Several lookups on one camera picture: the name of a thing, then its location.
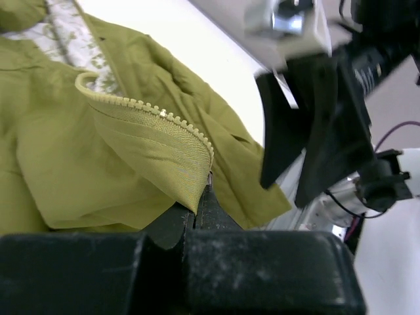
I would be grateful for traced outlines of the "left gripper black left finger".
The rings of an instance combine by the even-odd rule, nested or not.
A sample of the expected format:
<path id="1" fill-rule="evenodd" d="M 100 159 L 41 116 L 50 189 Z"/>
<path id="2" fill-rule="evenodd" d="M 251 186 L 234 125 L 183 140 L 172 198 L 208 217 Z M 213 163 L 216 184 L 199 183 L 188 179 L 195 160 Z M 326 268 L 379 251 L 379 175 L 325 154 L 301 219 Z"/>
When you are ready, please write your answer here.
<path id="1" fill-rule="evenodd" d="M 141 232 L 1 237 L 2 314 L 184 314 L 181 253 L 194 216 L 174 205 Z"/>

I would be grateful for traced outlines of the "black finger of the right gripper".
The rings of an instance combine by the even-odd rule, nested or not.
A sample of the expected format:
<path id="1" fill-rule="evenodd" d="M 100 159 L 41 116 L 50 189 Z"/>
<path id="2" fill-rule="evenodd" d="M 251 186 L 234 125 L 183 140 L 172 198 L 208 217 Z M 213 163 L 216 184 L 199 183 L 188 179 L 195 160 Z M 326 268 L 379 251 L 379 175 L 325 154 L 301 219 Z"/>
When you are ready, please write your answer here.
<path id="1" fill-rule="evenodd" d="M 262 73 L 256 78 L 264 111 L 264 157 L 260 184 L 270 188 L 308 146 L 313 122 L 312 80 L 286 73 L 297 108 L 291 107 L 276 76 Z"/>
<path id="2" fill-rule="evenodd" d="M 370 120 L 363 90 L 344 57 L 292 59 L 288 81 L 297 97 L 288 119 L 292 138 L 306 151 L 295 204 L 305 207 L 372 160 Z"/>

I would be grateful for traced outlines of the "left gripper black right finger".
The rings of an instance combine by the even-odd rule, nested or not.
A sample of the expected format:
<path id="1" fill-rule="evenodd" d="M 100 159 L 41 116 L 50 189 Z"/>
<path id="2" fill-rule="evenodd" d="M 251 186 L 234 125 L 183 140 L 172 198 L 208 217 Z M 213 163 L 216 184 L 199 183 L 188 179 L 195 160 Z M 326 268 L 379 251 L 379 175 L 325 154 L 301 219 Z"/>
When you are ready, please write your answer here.
<path id="1" fill-rule="evenodd" d="M 346 245 L 329 232 L 242 230 L 206 186 L 184 235 L 192 314 L 365 314 Z"/>

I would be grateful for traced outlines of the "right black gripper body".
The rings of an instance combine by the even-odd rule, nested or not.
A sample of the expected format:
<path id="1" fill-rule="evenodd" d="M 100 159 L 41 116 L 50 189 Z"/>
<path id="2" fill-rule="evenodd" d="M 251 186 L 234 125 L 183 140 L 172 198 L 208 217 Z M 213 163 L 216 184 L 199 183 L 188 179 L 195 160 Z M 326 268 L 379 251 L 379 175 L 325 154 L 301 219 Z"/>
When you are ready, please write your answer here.
<path id="1" fill-rule="evenodd" d="M 419 2 L 340 1 L 376 144 L 419 143 Z"/>

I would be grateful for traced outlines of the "olive green hooded jacket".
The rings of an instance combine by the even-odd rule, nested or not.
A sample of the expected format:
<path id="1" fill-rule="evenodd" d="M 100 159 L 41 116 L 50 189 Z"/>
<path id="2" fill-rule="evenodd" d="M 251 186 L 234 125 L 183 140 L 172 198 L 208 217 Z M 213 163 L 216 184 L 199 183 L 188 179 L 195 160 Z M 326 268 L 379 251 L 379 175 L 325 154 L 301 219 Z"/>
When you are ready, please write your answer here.
<path id="1" fill-rule="evenodd" d="M 149 35 L 75 1 L 1 2 L 1 233 L 139 231 L 207 179 L 242 227 L 291 209 L 263 147 Z"/>

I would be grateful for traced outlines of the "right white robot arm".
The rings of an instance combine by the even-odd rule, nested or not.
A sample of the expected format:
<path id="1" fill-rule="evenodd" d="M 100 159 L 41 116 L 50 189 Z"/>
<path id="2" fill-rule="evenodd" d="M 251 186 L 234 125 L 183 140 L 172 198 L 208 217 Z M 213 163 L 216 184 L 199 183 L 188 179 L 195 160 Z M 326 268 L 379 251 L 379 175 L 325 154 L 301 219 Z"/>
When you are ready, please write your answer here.
<path id="1" fill-rule="evenodd" d="M 260 74 L 265 153 L 260 184 L 270 188 L 303 155 L 295 206 L 319 210 L 345 226 L 345 216 L 385 213 L 419 194 L 417 150 L 379 152 L 371 143 L 365 99 L 403 61 L 419 60 L 418 1 L 353 1 L 340 27 L 348 43 L 331 46 L 321 1 L 263 1 L 247 13 L 247 31 L 276 38 L 281 71 Z"/>

